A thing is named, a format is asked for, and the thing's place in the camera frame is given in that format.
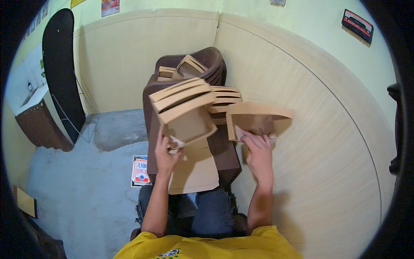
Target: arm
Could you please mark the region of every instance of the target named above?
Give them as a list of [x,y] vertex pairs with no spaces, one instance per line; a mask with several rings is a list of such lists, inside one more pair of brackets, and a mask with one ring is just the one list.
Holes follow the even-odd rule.
[[168,183],[170,182],[174,166],[183,153],[182,149],[176,154],[168,153],[168,141],[169,138],[163,137],[162,130],[160,129],[155,146],[158,174],[141,226],[142,232],[151,232],[156,237],[162,237],[165,233],[168,216]]
[[272,225],[272,148],[267,135],[256,136],[247,131],[243,131],[243,135],[241,141],[249,147],[247,164],[257,182],[247,215],[248,231],[251,233],[257,227]]

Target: wall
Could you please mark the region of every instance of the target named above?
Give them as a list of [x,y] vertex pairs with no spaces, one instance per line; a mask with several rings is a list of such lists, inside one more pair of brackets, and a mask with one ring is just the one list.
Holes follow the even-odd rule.
[[[134,12],[145,9],[186,8],[216,12],[221,7],[222,2],[223,0],[121,0],[119,13],[112,14],[106,17],[101,17],[100,1],[87,0],[73,7],[72,12],[75,17],[75,30],[77,30],[83,25],[87,25],[98,20],[107,19],[116,15],[121,15],[128,12]],[[71,0],[48,1],[49,7],[47,17],[42,19],[41,23],[30,34],[30,36],[21,42],[20,47],[16,52],[16,56],[14,58],[11,70],[14,70],[16,66],[19,65],[39,43],[42,42],[43,31],[47,25],[47,22],[53,16],[53,14],[55,14],[58,10],[63,8],[70,9],[70,3]]]
[[[341,29],[345,8],[374,26],[370,48]],[[287,0],[285,7],[271,6],[269,0],[224,0],[221,11],[280,26],[325,49],[363,82],[394,128],[397,104],[387,93],[387,87],[396,83],[390,53],[359,0]]]
[[99,112],[141,109],[156,61],[212,46],[215,18],[201,10],[141,10],[81,26],[74,33],[75,71],[88,100]]
[[[295,111],[273,149],[274,224],[305,258],[357,257],[386,215],[395,182],[394,136],[375,98],[335,57],[277,26],[222,14],[214,45],[226,84],[244,101]],[[240,212],[247,214],[255,186],[243,161],[232,184]]]
[[36,146],[20,129],[6,99],[2,108],[2,148],[10,186],[16,185],[27,192],[30,164]]

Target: knee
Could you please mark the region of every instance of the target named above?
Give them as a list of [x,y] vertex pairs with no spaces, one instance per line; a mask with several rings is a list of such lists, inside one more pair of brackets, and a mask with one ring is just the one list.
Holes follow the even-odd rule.
[[152,185],[144,185],[143,187],[141,187],[138,200],[139,201],[147,200],[147,199],[149,200],[149,198],[151,197],[153,188],[154,186]]

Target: kraft paper box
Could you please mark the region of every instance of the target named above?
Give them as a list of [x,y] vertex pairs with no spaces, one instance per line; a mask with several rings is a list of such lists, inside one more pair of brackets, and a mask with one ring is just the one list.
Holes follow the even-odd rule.
[[172,150],[212,135],[217,127],[207,105],[216,96],[203,79],[191,78],[149,96]]
[[197,61],[190,55],[185,56],[182,61],[177,66],[177,69],[174,71],[172,75],[172,80],[181,80],[181,79],[189,79],[193,77],[199,77],[207,71],[207,67],[205,67],[202,63]]
[[237,89],[228,86],[213,86],[212,90],[216,94],[216,101],[207,109],[214,124],[226,125],[227,105],[241,102],[241,95]]
[[174,73],[175,70],[176,70],[175,68],[160,66],[157,81],[170,81],[170,80],[172,80],[171,78],[173,77],[173,73]]
[[240,102],[227,106],[226,121],[229,140],[240,141],[241,130],[270,138],[283,133],[291,124],[294,111],[254,102]]

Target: jersey logo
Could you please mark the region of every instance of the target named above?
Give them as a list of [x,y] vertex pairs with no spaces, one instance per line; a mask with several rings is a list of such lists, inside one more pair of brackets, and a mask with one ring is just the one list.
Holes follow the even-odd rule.
[[155,259],[163,259],[163,258],[168,258],[168,259],[176,259],[178,257],[178,254],[180,253],[179,249],[171,249],[170,251],[160,254],[156,257],[152,257]]

